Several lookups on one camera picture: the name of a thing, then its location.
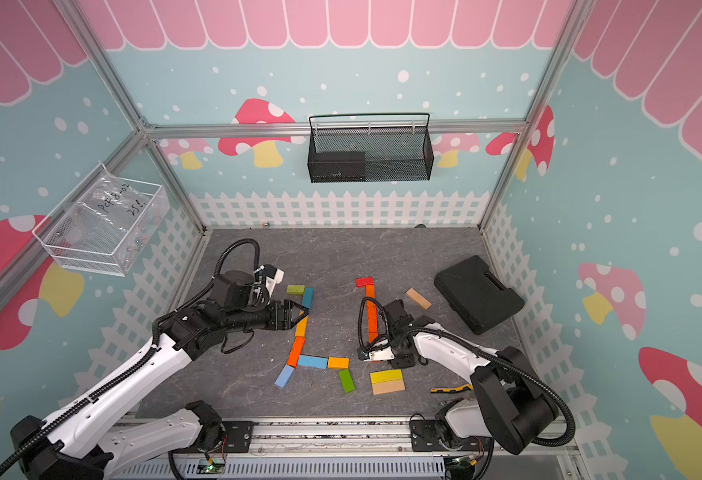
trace yellow wooden block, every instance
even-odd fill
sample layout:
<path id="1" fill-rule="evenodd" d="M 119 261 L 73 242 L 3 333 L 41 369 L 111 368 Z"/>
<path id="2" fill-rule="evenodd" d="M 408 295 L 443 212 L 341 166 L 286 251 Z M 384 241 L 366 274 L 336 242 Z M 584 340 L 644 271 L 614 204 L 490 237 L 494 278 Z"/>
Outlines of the yellow wooden block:
<path id="1" fill-rule="evenodd" d="M 411 299 L 413 299 L 413 302 L 415 302 L 415 303 L 417 303 L 418 305 L 420 305 L 420 306 L 423 308 L 423 310 L 428 310 L 429 307 L 431 306 L 431 302 L 429 302 L 428 300 L 426 300 L 426 299 L 423 297 L 423 295 L 421 295 L 420 293 L 416 292 L 414 288 L 411 288 L 411 289 L 407 290 L 407 296 L 410 297 Z"/>
<path id="2" fill-rule="evenodd" d="M 391 382 L 392 380 L 401 380 L 402 370 L 384 370 L 382 372 L 373 372 L 369 374 L 369 379 L 374 383 Z"/>
<path id="3" fill-rule="evenodd" d="M 295 327 L 295 336 L 306 336 L 306 327 L 308 326 L 308 317 L 299 321 Z"/>
<path id="4" fill-rule="evenodd" d="M 330 358 L 327 359 L 327 368 L 328 369 L 345 370 L 345 369 L 349 368 L 349 360 L 338 358 L 336 356 L 331 356 Z"/>
<path id="5" fill-rule="evenodd" d="M 391 380 L 390 382 L 380 382 L 373 384 L 373 395 L 381 393 L 401 392 L 404 390 L 404 380 Z"/>

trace black box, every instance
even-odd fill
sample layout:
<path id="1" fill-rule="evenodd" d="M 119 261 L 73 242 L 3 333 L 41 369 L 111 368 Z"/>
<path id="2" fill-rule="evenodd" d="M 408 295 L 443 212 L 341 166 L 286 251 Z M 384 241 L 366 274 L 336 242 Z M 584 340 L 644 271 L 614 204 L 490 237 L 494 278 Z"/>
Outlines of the black box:
<path id="1" fill-rule="evenodd" d="M 477 335 L 490 330 L 519 312 L 525 301 L 506 288 L 479 255 L 442 270 L 434 285 L 447 299 L 452 310 Z"/>

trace green wooden block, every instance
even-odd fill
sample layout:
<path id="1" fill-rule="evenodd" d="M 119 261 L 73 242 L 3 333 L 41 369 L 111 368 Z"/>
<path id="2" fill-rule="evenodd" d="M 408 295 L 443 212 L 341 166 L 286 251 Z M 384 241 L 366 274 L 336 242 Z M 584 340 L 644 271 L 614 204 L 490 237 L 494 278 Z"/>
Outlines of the green wooden block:
<path id="1" fill-rule="evenodd" d="M 346 390 L 346 393 L 351 393 L 356 390 L 353 380 L 351 379 L 351 372 L 349 372 L 348 369 L 340 370 L 338 375 L 340 376 L 340 382 L 343 384 L 343 390 Z"/>
<path id="2" fill-rule="evenodd" d="M 305 285 L 287 285 L 287 294 L 288 295 L 303 295 L 303 292 L 306 291 L 306 286 Z"/>

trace beige wooden block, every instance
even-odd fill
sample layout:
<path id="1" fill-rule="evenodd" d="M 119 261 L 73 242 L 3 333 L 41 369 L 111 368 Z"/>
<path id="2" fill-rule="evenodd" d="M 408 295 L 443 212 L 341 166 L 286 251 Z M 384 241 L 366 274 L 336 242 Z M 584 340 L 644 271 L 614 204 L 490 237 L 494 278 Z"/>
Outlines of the beige wooden block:
<path id="1" fill-rule="evenodd" d="M 413 299 L 413 302 L 420 305 L 423 308 L 423 310 L 428 310 L 431 306 L 431 302 L 426 300 L 420 293 L 417 293 L 414 288 L 407 290 L 407 296 Z"/>

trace cable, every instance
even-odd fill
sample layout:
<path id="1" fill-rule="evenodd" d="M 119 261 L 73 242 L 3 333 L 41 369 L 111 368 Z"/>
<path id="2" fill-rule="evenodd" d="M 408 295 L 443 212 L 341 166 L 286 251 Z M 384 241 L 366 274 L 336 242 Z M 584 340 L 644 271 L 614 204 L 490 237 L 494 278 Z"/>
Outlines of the cable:
<path id="1" fill-rule="evenodd" d="M 167 460 L 170 462 L 170 471 L 172 472 L 172 476 L 175 477 L 175 480 L 185 480 L 185 478 L 183 478 L 181 473 L 177 470 L 177 465 L 175 465 L 174 450 L 167 452 Z"/>
<path id="2" fill-rule="evenodd" d="M 561 414 L 564 416 L 564 420 L 567 422 L 567 428 L 564 430 L 564 433 L 562 433 L 560 436 L 557 438 L 542 438 L 542 437 L 536 437 L 532 439 L 532 443 L 535 443 L 539 446 L 543 447 L 561 447 L 563 445 L 566 445 L 569 443 L 572 438 L 575 437 L 575 418 L 572 416 L 572 411 L 570 411 L 570 407 L 567 406 L 567 403 L 564 402 L 564 400 L 557 394 L 557 392 L 554 391 L 554 389 L 551 389 L 548 385 L 543 383 L 538 377 L 534 375 L 530 375 L 529 373 L 525 372 L 524 370 L 520 369 L 513 363 L 509 362 L 508 360 L 501 359 L 500 357 L 494 356 L 490 353 L 487 353 L 483 351 L 482 349 L 478 348 L 475 345 L 472 345 L 470 342 L 462 339 L 461 337 L 455 335 L 454 333 L 451 332 L 446 332 L 444 330 L 433 330 L 433 329 L 427 329 L 427 328 L 412 328 L 410 330 L 407 330 L 403 332 L 399 337 L 397 337 L 392 344 L 393 345 L 398 345 L 401 343 L 404 338 L 407 335 L 412 335 L 415 333 L 428 333 L 430 335 L 436 335 L 438 337 L 444 337 L 447 340 L 452 340 L 453 342 L 457 343 L 458 345 L 470 350 L 471 352 L 474 353 L 479 358 L 489 360 L 491 363 L 494 363 L 495 365 L 499 366 L 502 369 L 510 370 L 513 373 L 516 373 L 517 375 L 529 380 L 530 382 L 534 383 L 538 388 L 543 390 L 543 393 L 548 395 L 551 399 L 554 400 L 554 403 L 559 407 L 561 410 Z"/>
<path id="3" fill-rule="evenodd" d="M 110 381 L 106 382 L 101 386 L 99 389 L 95 390 L 94 392 L 90 393 L 87 395 L 85 398 L 79 400 L 77 403 L 75 403 L 71 408 L 63 412 L 58 418 L 55 420 L 52 420 L 49 425 L 47 425 L 45 428 L 42 428 L 39 430 L 34 436 L 30 437 L 29 440 L 23 443 L 17 450 L 15 450 L 11 456 L 7 457 L 7 459 L 0 464 L 0 477 L 7 472 L 11 466 L 15 465 L 18 460 L 22 456 L 24 456 L 28 451 L 30 451 L 32 448 L 36 447 L 39 442 L 41 442 L 44 438 L 47 438 L 50 433 L 52 433 L 56 428 L 58 428 L 63 422 L 68 420 L 69 418 L 73 417 L 76 415 L 78 412 L 80 412 L 83 408 L 85 408 L 88 404 L 93 403 L 106 393 L 108 390 L 114 388 L 116 385 L 119 383 L 123 382 L 125 379 L 127 379 L 130 375 L 135 373 L 137 370 L 139 370 L 142 366 L 144 366 L 148 360 L 150 360 L 153 356 L 154 353 L 158 351 L 158 346 L 159 346 L 159 337 L 162 335 L 162 330 L 161 326 L 164 321 L 167 319 L 171 318 L 175 313 L 177 313 L 179 310 L 183 310 L 184 308 L 188 308 L 189 306 L 193 305 L 195 302 L 198 302 L 203 296 L 205 296 L 211 289 L 214 284 L 214 279 L 217 274 L 221 273 L 221 268 L 223 267 L 223 262 L 226 260 L 226 257 L 231 254 L 232 251 L 237 249 L 239 246 L 242 245 L 247 245 L 250 244 L 254 247 L 255 252 L 253 255 L 253 270 L 257 270 L 258 264 L 260 264 L 260 245 L 258 244 L 257 241 L 251 239 L 251 238 L 243 238 L 242 240 L 237 240 L 236 242 L 233 242 L 231 245 L 228 246 L 226 250 L 223 251 L 220 257 L 217 259 L 217 263 L 215 264 L 215 270 L 213 272 L 213 277 L 210 279 L 210 282 L 202 289 L 201 292 L 197 293 L 194 295 L 188 302 L 185 302 L 183 305 L 179 306 L 172 312 L 166 313 L 163 316 L 160 316 L 154 322 L 152 323 L 152 344 L 151 347 L 145 352 L 145 354 L 135 362 L 134 365 L 130 366 L 128 369 L 126 369 L 124 372 L 121 374 L 117 375 Z"/>

